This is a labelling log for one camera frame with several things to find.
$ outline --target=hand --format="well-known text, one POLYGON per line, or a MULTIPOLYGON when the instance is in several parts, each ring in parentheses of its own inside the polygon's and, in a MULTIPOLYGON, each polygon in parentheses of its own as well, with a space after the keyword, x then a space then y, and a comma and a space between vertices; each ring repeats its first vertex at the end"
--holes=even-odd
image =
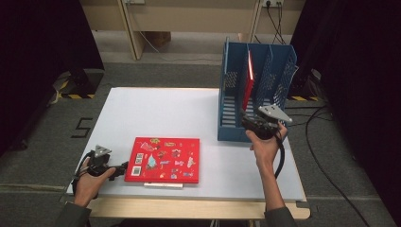
MULTIPOLYGON (((89 158, 85 159, 82 168, 88 166, 89 158)), ((81 174, 77 183, 77 190, 74 204, 86 207, 89 202, 97 195, 103 183, 114 174, 115 167, 109 168, 106 172, 98 177, 94 177, 87 172, 81 174)))
MULTIPOLYGON (((273 136, 269 140, 262 140, 253 131, 246 131, 248 138, 253 143, 250 150, 254 151, 256 157, 256 165, 262 177, 266 174, 274 174, 273 162, 279 149, 276 138, 273 136)), ((283 138, 287 134, 287 128, 279 123, 278 138, 283 138)))

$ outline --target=black sleeve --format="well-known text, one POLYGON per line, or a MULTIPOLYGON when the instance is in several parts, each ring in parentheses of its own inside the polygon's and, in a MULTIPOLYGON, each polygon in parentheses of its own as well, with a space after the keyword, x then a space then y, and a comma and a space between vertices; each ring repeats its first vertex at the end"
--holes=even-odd
POLYGON ((265 219, 268 227, 297 226, 294 218, 286 207, 265 212, 265 219))
POLYGON ((91 210, 71 202, 67 202, 62 208, 59 217, 56 220, 57 227, 83 227, 88 220, 91 210))

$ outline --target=blue file holder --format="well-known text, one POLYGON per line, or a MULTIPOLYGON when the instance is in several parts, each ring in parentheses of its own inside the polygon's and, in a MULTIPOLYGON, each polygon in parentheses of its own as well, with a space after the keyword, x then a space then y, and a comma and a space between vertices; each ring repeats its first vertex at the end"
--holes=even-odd
POLYGON ((282 110, 296 71, 297 57, 292 45, 224 45, 218 94, 218 140, 250 142, 241 126, 241 109, 248 71, 248 51, 253 60, 254 83, 247 115, 259 106, 276 104, 282 110))

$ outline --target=book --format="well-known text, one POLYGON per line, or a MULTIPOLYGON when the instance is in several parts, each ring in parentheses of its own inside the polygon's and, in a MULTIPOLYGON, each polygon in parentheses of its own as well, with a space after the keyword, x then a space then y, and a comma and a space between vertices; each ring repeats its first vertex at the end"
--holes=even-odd
POLYGON ((198 183, 200 139, 136 137, 126 182, 198 183))
POLYGON ((251 96, 253 83, 254 83, 254 74, 253 74, 253 61, 251 50, 248 51, 248 70, 247 70, 247 77, 245 82, 245 91, 244 91, 244 99, 242 100, 242 109, 244 111, 247 110, 248 101, 251 96))

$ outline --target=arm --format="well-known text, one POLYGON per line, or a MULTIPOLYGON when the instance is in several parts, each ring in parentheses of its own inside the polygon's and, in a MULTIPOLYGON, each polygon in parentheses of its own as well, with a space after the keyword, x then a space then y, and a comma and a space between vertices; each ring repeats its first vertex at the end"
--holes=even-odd
MULTIPOLYGON (((274 137, 269 140, 259 139, 253 131, 246 131, 252 141, 250 150, 256 157, 256 165, 259 169, 263 185, 263 193, 266 201, 265 218, 268 226, 296 226, 296 223, 286 208, 280 193, 277 181, 274 177, 273 162, 278 151, 277 141, 274 137)), ((287 129, 280 124, 278 137, 287 134, 287 129)))
MULTIPOLYGON (((85 160, 82 168, 87 167, 89 158, 85 160)), ((59 217, 56 220, 55 226, 58 227, 81 227, 85 226, 91 210, 86 208, 89 202, 95 197, 103 183, 113 175, 115 168, 108 169, 101 176, 93 177, 87 172, 80 175, 74 203, 67 202, 59 217)))

